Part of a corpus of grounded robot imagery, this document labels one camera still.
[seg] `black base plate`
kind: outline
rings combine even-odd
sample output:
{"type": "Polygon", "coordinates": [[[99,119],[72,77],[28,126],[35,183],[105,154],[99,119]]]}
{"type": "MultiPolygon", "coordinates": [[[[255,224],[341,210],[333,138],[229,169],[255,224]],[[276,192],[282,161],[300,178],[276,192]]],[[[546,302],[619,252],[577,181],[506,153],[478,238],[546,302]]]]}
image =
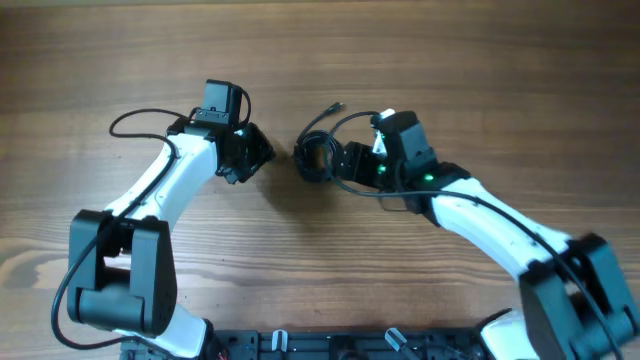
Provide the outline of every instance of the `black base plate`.
{"type": "MultiPolygon", "coordinates": [[[[475,328],[444,328],[402,333],[421,360],[490,360],[475,328]]],[[[384,338],[384,332],[289,333],[287,351],[272,351],[273,333],[250,330],[215,332],[226,352],[214,360],[407,360],[384,338]]],[[[141,344],[123,343],[121,360],[164,360],[141,344]]]]}

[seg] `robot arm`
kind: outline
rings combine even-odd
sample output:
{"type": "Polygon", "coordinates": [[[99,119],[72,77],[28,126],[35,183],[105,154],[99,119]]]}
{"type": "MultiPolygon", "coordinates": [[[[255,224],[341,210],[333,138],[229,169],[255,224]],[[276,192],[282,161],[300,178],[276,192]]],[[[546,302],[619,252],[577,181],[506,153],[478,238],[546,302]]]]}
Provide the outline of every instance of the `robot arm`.
{"type": "Polygon", "coordinates": [[[230,184],[245,182],[274,157],[273,148],[258,127],[248,123],[248,116],[239,122],[243,94],[236,85],[208,80],[195,119],[178,118],[167,129],[176,158],[144,201],[119,216],[163,171],[172,157],[168,144],[133,187],[104,211],[82,210],[76,215],[70,264],[105,227],[114,230],[96,244],[71,278],[67,310],[73,321],[135,336],[172,356],[201,354],[212,326],[176,305],[170,233],[198,189],[214,175],[230,184]],[[130,270],[105,265],[104,257],[120,254],[131,255],[130,270]]]}
{"type": "Polygon", "coordinates": [[[594,234],[574,240],[540,225],[491,195],[468,171],[438,161],[414,112],[390,109],[374,115],[371,125],[374,145],[347,144],[332,161],[334,180],[347,189],[336,178],[402,196],[408,210],[470,240],[519,283],[524,319],[511,314],[485,327],[492,353],[586,359],[637,336],[638,310],[605,240],[594,234]],[[582,290],[567,291],[571,283],[582,290]]]}

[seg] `black cable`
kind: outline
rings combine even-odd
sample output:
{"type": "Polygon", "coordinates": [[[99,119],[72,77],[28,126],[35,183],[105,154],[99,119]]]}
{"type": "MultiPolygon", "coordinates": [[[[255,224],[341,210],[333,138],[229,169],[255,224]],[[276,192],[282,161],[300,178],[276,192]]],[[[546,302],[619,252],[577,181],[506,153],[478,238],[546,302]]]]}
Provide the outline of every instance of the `black cable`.
{"type": "MultiPolygon", "coordinates": [[[[344,119],[338,121],[336,123],[336,125],[331,129],[331,131],[329,131],[329,137],[325,141],[325,146],[327,146],[327,144],[329,143],[331,138],[333,138],[333,135],[336,133],[336,131],[338,131],[338,128],[340,128],[340,126],[342,126],[347,121],[355,119],[357,117],[361,117],[361,116],[375,116],[375,115],[379,115],[379,113],[377,113],[375,111],[365,111],[365,112],[359,112],[359,113],[355,113],[355,114],[349,115],[349,116],[345,117],[344,119]]],[[[598,322],[602,326],[602,329],[603,329],[607,339],[609,340],[609,344],[611,345],[612,352],[614,353],[616,359],[621,360],[623,358],[622,352],[620,350],[620,346],[618,345],[618,342],[616,341],[615,337],[613,336],[613,332],[611,331],[611,327],[607,324],[607,321],[606,321],[606,319],[604,317],[604,314],[602,314],[602,311],[600,311],[600,308],[598,307],[598,305],[596,304],[595,300],[591,296],[591,293],[589,293],[589,291],[586,289],[586,287],[584,286],[582,281],[580,281],[578,276],[573,272],[573,270],[571,270],[569,265],[560,257],[560,254],[558,254],[558,252],[556,252],[555,249],[553,247],[551,247],[551,245],[549,245],[549,243],[547,243],[540,235],[538,235],[537,233],[535,233],[534,231],[532,231],[531,229],[526,227],[523,223],[518,221],[516,218],[511,216],[506,211],[502,210],[501,208],[499,208],[499,207],[497,207],[497,206],[491,204],[490,202],[487,202],[487,201],[485,201],[485,200],[483,200],[481,198],[478,198],[478,197],[475,197],[475,196],[471,196],[471,195],[467,195],[467,194],[464,194],[464,193],[453,192],[453,191],[421,190],[421,191],[404,191],[404,192],[396,192],[396,193],[376,193],[376,192],[368,192],[368,191],[358,191],[358,190],[346,185],[340,179],[338,179],[335,176],[333,176],[333,174],[330,171],[331,164],[329,163],[329,159],[328,159],[328,156],[327,156],[326,152],[325,152],[325,156],[324,156],[324,164],[325,164],[325,167],[327,169],[329,169],[329,176],[331,177],[331,180],[333,180],[338,186],[340,186],[345,191],[348,191],[348,192],[350,192],[352,194],[355,194],[355,195],[365,196],[365,197],[372,197],[372,198],[406,197],[406,196],[419,196],[419,195],[451,196],[451,197],[457,197],[457,198],[469,200],[469,201],[471,201],[473,203],[476,203],[476,204],[480,204],[480,205],[482,205],[482,206],[494,211],[498,215],[502,216],[507,221],[509,221],[510,223],[515,225],[517,228],[522,230],[522,232],[524,232],[527,236],[529,236],[531,239],[533,239],[533,241],[535,241],[536,243],[540,244],[551,255],[551,257],[553,258],[555,263],[561,268],[561,270],[565,273],[565,275],[567,277],[569,277],[573,283],[575,283],[575,285],[578,287],[580,292],[582,292],[582,294],[584,295],[585,300],[587,301],[587,303],[589,304],[589,307],[591,308],[591,310],[595,314],[596,318],[598,319],[598,322]]]]}
{"type": "Polygon", "coordinates": [[[240,122],[240,124],[238,124],[237,130],[244,129],[244,127],[249,123],[249,118],[251,117],[251,98],[249,98],[249,93],[243,88],[240,88],[240,91],[242,91],[245,99],[247,99],[247,116],[240,122]]]}
{"type": "Polygon", "coordinates": [[[329,133],[324,130],[314,130],[311,132],[309,132],[309,130],[322,119],[342,110],[343,108],[344,104],[339,102],[334,103],[313,119],[309,125],[300,132],[300,135],[298,135],[296,145],[293,148],[293,159],[300,176],[302,176],[305,181],[329,181],[329,177],[326,174],[327,169],[320,169],[316,165],[318,163],[316,160],[316,150],[327,150],[332,161],[336,161],[339,154],[342,154],[343,152],[342,145],[335,138],[331,138],[329,146],[325,147],[325,140],[329,136],[329,133]]]}
{"type": "Polygon", "coordinates": [[[93,250],[93,248],[98,245],[101,244],[102,242],[106,241],[109,237],[109,235],[111,235],[111,232],[113,231],[113,229],[122,222],[122,220],[129,214],[131,213],[131,211],[133,211],[136,207],[138,207],[142,201],[144,201],[144,199],[147,197],[147,195],[149,195],[149,193],[151,191],[153,191],[153,189],[162,181],[162,179],[164,178],[164,176],[169,172],[169,170],[171,169],[171,166],[173,165],[175,159],[177,158],[178,155],[178,151],[176,150],[176,146],[173,144],[173,142],[171,142],[171,140],[167,139],[164,136],[161,135],[156,135],[156,134],[146,134],[146,133],[135,133],[135,134],[122,134],[122,133],[116,133],[115,131],[113,131],[113,129],[115,128],[115,126],[122,120],[124,120],[125,118],[128,118],[132,115],[136,115],[136,114],[140,114],[140,113],[162,113],[162,114],[167,114],[167,115],[173,115],[176,116],[178,118],[182,118],[182,119],[189,119],[191,117],[193,117],[193,114],[195,114],[195,112],[197,111],[198,108],[194,108],[191,111],[190,116],[187,118],[186,116],[177,113],[177,112],[173,112],[173,111],[169,111],[169,110],[164,110],[164,109],[140,109],[140,110],[135,110],[135,111],[131,111],[125,114],[120,115],[117,119],[115,119],[112,123],[111,126],[109,126],[109,134],[113,137],[117,137],[117,138],[146,138],[146,139],[157,139],[157,140],[161,140],[162,142],[164,142],[165,144],[167,144],[169,146],[169,149],[171,150],[171,154],[169,156],[169,160],[167,161],[166,165],[162,168],[162,170],[160,171],[160,173],[158,173],[158,175],[153,179],[153,181],[151,181],[151,183],[149,183],[149,185],[131,202],[131,204],[129,204],[129,206],[127,208],[125,208],[115,219],[113,219],[113,221],[111,221],[111,223],[109,225],[107,225],[103,230],[101,230],[88,244],[87,246],[85,246],[85,248],[82,250],[82,252],[80,253],[80,255],[78,256],[78,258],[74,261],[73,264],[71,264],[71,266],[69,267],[69,270],[67,271],[67,273],[65,274],[64,278],[62,279],[62,282],[60,283],[60,286],[58,287],[58,290],[56,291],[56,295],[53,299],[53,305],[51,306],[51,328],[53,329],[53,334],[55,335],[56,339],[58,339],[58,341],[60,341],[63,345],[66,345],[72,349],[76,349],[76,350],[94,350],[94,349],[99,349],[99,348],[103,348],[103,347],[107,347],[107,346],[111,346],[111,345],[115,345],[115,344],[119,344],[125,341],[134,341],[134,342],[138,342],[138,343],[142,343],[150,348],[153,348],[157,351],[162,351],[163,353],[165,353],[167,356],[169,357],[173,357],[170,353],[168,353],[166,350],[161,349],[159,347],[157,347],[156,345],[152,344],[151,342],[148,342],[138,336],[122,336],[119,338],[115,338],[115,339],[111,339],[111,340],[107,340],[107,341],[103,341],[103,342],[98,342],[98,343],[94,343],[94,344],[78,344],[72,340],[69,340],[68,338],[66,338],[63,334],[62,331],[60,330],[60,323],[59,323],[59,319],[58,319],[58,313],[60,311],[60,303],[62,302],[62,296],[65,292],[65,290],[67,289],[67,287],[69,286],[69,283],[71,282],[71,278],[73,277],[73,275],[76,273],[76,271],[78,270],[78,268],[80,267],[80,265],[82,264],[82,262],[84,261],[84,259],[86,259],[87,255],[89,255],[89,253],[93,250]]]}

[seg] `wooden table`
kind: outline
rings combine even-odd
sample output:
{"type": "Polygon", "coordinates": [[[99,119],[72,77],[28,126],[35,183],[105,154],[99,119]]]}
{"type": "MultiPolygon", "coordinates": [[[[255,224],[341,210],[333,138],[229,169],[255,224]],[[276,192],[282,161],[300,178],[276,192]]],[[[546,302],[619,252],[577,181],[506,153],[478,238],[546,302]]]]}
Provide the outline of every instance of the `wooden table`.
{"type": "MultiPolygon", "coordinates": [[[[335,101],[416,111],[442,160],[542,223],[609,239],[640,298],[637,13],[556,1],[2,10],[0,357],[114,358],[52,336],[69,224],[123,194],[160,149],[110,138],[109,123],[143,107],[188,112],[207,78],[250,93],[278,153],[246,184],[206,184],[172,235],[179,303],[217,328],[421,329],[518,304],[466,240],[298,177],[294,140],[335,101]]],[[[363,119],[339,138],[371,132],[363,119]]],[[[110,337],[62,315],[78,341],[110,337]]]]}

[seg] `metal clamp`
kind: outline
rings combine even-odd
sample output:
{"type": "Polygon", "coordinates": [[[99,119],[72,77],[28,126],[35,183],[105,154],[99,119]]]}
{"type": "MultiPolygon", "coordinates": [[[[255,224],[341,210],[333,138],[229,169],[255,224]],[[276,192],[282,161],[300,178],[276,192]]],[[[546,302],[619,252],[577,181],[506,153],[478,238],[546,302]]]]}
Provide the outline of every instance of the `metal clamp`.
{"type": "Polygon", "coordinates": [[[271,351],[287,352],[289,333],[285,330],[276,330],[271,337],[271,351]]]}
{"type": "Polygon", "coordinates": [[[396,328],[390,328],[384,333],[384,339],[387,340],[391,347],[402,353],[408,360],[420,360],[416,354],[407,346],[407,339],[396,328]]]}

